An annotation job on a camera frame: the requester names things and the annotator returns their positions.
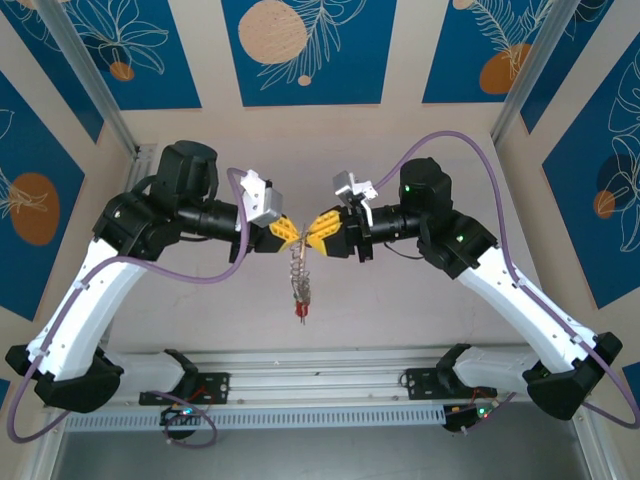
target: beige circle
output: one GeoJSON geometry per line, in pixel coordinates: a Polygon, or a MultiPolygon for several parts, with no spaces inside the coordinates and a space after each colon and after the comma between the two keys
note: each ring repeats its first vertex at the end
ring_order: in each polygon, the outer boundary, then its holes
{"type": "MultiPolygon", "coordinates": [[[[66,3],[69,0],[58,0],[58,3],[66,3]]],[[[27,7],[29,10],[35,10],[36,6],[33,4],[33,0],[16,0],[19,4],[27,7]]]]}
{"type": "Polygon", "coordinates": [[[466,10],[471,5],[473,5],[474,2],[475,0],[451,0],[453,8],[455,8],[456,10],[466,10]]]}
{"type": "Polygon", "coordinates": [[[279,0],[262,0],[247,10],[238,24],[238,35],[247,55],[267,65],[296,58],[307,45],[302,18],[279,0]]]}
{"type": "Polygon", "coordinates": [[[300,78],[298,78],[298,85],[308,87],[311,85],[311,77],[309,75],[301,75],[300,78]]]}

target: metal bracket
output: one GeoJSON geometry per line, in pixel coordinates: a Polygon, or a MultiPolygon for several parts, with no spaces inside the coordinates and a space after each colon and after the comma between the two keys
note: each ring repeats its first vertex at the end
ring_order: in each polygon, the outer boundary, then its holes
{"type": "MultiPolygon", "coordinates": [[[[194,380],[193,398],[186,398],[192,405],[226,405],[229,396],[228,373],[198,373],[194,380]]],[[[149,392],[140,394],[140,405],[172,405],[174,402],[149,392]]]]}
{"type": "Polygon", "coordinates": [[[438,370],[435,368],[408,368],[402,377],[406,377],[406,384],[402,386],[409,393],[409,400],[449,400],[471,399],[475,390],[481,392],[482,397],[495,398],[498,391],[495,388],[460,387],[451,393],[438,380],[438,370]]]}

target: white wall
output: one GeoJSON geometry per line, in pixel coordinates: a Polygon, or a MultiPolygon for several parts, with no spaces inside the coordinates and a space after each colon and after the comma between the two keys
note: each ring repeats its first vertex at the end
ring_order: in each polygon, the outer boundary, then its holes
{"type": "MultiPolygon", "coordinates": [[[[518,121],[498,151],[545,292],[581,322],[597,331],[612,331],[622,340],[624,348],[614,363],[621,375],[622,366],[640,360],[640,291],[596,309],[542,163],[638,34],[639,16],[637,1],[616,0],[533,133],[527,135],[518,121]]],[[[608,379],[594,397],[630,420],[626,403],[608,379]]],[[[608,426],[631,478],[636,478],[640,432],[608,426]]]]}
{"type": "MultiPolygon", "coordinates": [[[[28,343],[53,314],[84,258],[91,228],[105,202],[124,185],[129,159],[107,127],[98,144],[93,143],[3,15],[0,15],[0,45],[0,70],[85,173],[82,190],[35,320],[29,322],[0,307],[0,352],[4,358],[11,345],[28,343]]],[[[6,411],[19,377],[1,361],[0,378],[12,381],[12,388],[0,411],[0,476],[11,479],[19,472],[21,461],[33,452],[30,447],[14,445],[5,434],[6,411]]],[[[20,434],[31,432],[31,416],[39,406],[35,395],[25,399],[20,411],[20,434]]]]}

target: hanging object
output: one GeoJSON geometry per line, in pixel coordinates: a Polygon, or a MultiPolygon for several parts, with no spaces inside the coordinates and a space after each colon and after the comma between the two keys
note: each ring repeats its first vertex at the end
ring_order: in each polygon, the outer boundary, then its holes
{"type": "Polygon", "coordinates": [[[309,271],[306,269],[306,248],[307,229],[305,226],[300,239],[291,246],[291,287],[296,302],[296,315],[302,325],[305,325],[311,303],[309,271]]]}

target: purple cable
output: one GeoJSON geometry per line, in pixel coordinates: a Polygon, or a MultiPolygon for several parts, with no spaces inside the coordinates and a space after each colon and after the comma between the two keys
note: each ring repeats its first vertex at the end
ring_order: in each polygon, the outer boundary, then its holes
{"type": "MultiPolygon", "coordinates": [[[[434,132],[427,135],[426,137],[421,138],[416,142],[416,144],[413,147],[409,149],[407,153],[404,154],[404,156],[391,169],[391,171],[387,175],[385,175],[382,178],[382,180],[380,180],[378,183],[374,185],[374,188],[376,190],[379,190],[382,187],[384,187],[389,182],[389,180],[391,180],[400,171],[400,169],[402,168],[402,165],[404,165],[406,162],[411,160],[411,157],[413,157],[413,155],[418,151],[420,147],[422,147],[425,143],[430,142],[431,140],[434,140],[439,137],[459,138],[460,140],[467,143],[476,152],[478,157],[480,157],[480,160],[482,160],[482,163],[484,164],[484,167],[487,170],[487,173],[489,174],[489,179],[491,180],[491,187],[493,188],[493,194],[496,200],[496,209],[498,211],[498,224],[500,226],[500,242],[502,244],[502,253],[504,255],[504,261],[506,263],[507,270],[509,271],[509,275],[511,276],[511,279],[514,281],[516,285],[518,285],[520,282],[520,277],[518,277],[518,274],[516,273],[516,269],[513,265],[513,262],[511,261],[511,254],[509,253],[509,244],[507,241],[507,229],[506,229],[506,224],[504,219],[504,208],[502,205],[502,198],[500,197],[500,187],[498,186],[498,179],[496,178],[495,172],[493,170],[493,167],[491,166],[491,162],[487,158],[487,155],[482,151],[480,146],[471,137],[465,135],[462,132],[456,132],[454,130],[442,130],[440,132],[434,132]]],[[[522,288],[522,291],[529,298],[531,298],[531,300],[533,300],[540,308],[542,308],[546,313],[548,313],[549,316],[558,325],[560,325],[560,327],[562,327],[562,329],[567,333],[567,335],[571,336],[572,338],[575,338],[577,336],[577,333],[571,328],[571,326],[568,325],[555,311],[553,311],[553,309],[549,307],[549,305],[547,305],[544,300],[538,297],[535,294],[535,292],[533,292],[526,285],[522,285],[521,288],[522,288]]],[[[583,403],[583,406],[625,428],[629,428],[629,429],[640,428],[640,408],[638,408],[638,404],[633,398],[633,395],[631,394],[631,392],[629,392],[629,390],[625,388],[624,382],[622,381],[622,379],[618,376],[616,372],[613,371],[613,369],[609,365],[607,365],[607,362],[605,362],[602,359],[602,357],[598,355],[598,353],[595,352],[586,342],[581,341],[579,342],[579,345],[589,354],[589,356],[591,356],[598,363],[598,365],[604,370],[604,372],[606,372],[606,374],[609,375],[611,380],[613,380],[613,383],[616,385],[616,387],[618,387],[618,390],[620,390],[620,393],[622,393],[622,395],[624,396],[624,399],[629,404],[629,407],[631,408],[631,411],[633,412],[633,415],[635,417],[635,421],[633,423],[626,422],[587,402],[583,403]]]]}
{"type": "MultiPolygon", "coordinates": [[[[221,273],[220,275],[216,275],[215,277],[192,277],[190,275],[183,275],[180,273],[172,272],[171,270],[158,267],[157,265],[154,265],[149,262],[145,262],[143,260],[138,260],[136,258],[118,256],[118,257],[109,258],[99,263],[95,267],[93,267],[89,271],[89,273],[87,273],[87,275],[81,280],[80,283],[86,288],[89,285],[89,282],[100,271],[102,271],[102,269],[104,269],[105,267],[113,263],[131,263],[133,265],[137,265],[139,267],[143,267],[147,270],[150,270],[154,273],[164,275],[165,277],[169,277],[174,280],[179,280],[181,282],[193,283],[196,285],[212,285],[214,283],[220,283],[228,279],[231,275],[233,275],[236,272],[236,270],[238,270],[238,268],[240,268],[240,265],[242,264],[242,261],[244,260],[244,257],[247,253],[247,245],[249,244],[249,228],[247,225],[247,214],[244,210],[244,204],[242,202],[242,191],[240,190],[240,186],[238,185],[238,182],[234,177],[234,175],[245,176],[246,174],[247,172],[243,170],[239,170],[237,168],[227,169],[227,178],[229,179],[233,196],[238,205],[238,213],[240,214],[241,228],[240,228],[240,252],[236,257],[235,262],[233,262],[233,264],[225,272],[221,273]]],[[[51,345],[53,338],[55,337],[56,333],[60,329],[60,325],[62,325],[62,321],[65,319],[65,317],[69,313],[69,310],[71,310],[71,307],[73,306],[77,298],[80,296],[80,294],[83,292],[83,290],[84,288],[82,287],[76,288],[73,292],[71,292],[71,295],[69,295],[69,298],[64,303],[64,305],[60,309],[60,313],[58,314],[55,321],[53,322],[53,325],[51,326],[51,330],[49,330],[47,335],[44,337],[44,340],[42,341],[42,345],[40,346],[40,350],[42,352],[46,352],[49,346],[51,345]]],[[[20,405],[20,401],[22,400],[22,397],[24,396],[29,386],[29,381],[31,380],[31,378],[33,377],[33,374],[36,372],[36,370],[40,366],[40,363],[42,362],[42,358],[43,358],[42,355],[38,355],[34,359],[34,361],[31,363],[31,366],[27,370],[27,373],[25,374],[24,378],[22,379],[22,382],[18,386],[18,390],[16,391],[16,394],[14,395],[13,399],[11,400],[11,404],[9,405],[9,413],[7,415],[7,435],[15,443],[28,443],[33,440],[36,440],[37,438],[40,438],[42,435],[49,432],[56,425],[58,425],[70,413],[68,411],[62,413],[58,418],[53,420],[49,425],[44,427],[42,430],[40,430],[37,433],[34,433],[33,435],[29,435],[28,437],[21,437],[17,434],[15,423],[16,423],[16,414],[18,411],[18,406],[20,405]]],[[[168,394],[157,393],[157,392],[154,392],[154,393],[156,393],[158,396],[162,396],[165,398],[170,397],[170,396],[167,397],[168,394]]],[[[182,403],[183,405],[187,405],[189,408],[193,408],[194,411],[198,413],[201,412],[201,410],[194,407],[193,405],[190,405],[189,403],[185,403],[184,401],[180,403],[182,403]]]]}

